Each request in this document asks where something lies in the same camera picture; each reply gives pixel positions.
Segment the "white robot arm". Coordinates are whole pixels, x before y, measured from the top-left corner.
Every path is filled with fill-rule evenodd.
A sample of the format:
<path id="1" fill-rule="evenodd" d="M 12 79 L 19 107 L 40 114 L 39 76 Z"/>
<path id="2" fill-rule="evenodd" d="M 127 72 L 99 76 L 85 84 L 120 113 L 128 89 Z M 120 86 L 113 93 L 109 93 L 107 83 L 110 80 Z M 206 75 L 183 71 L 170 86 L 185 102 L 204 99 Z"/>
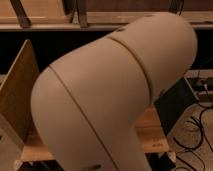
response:
<path id="1" fill-rule="evenodd" d="M 65 54 L 31 94 L 43 143 L 64 171 L 151 171 L 134 123 L 187 72 L 196 52 L 191 24 L 160 12 Z"/>

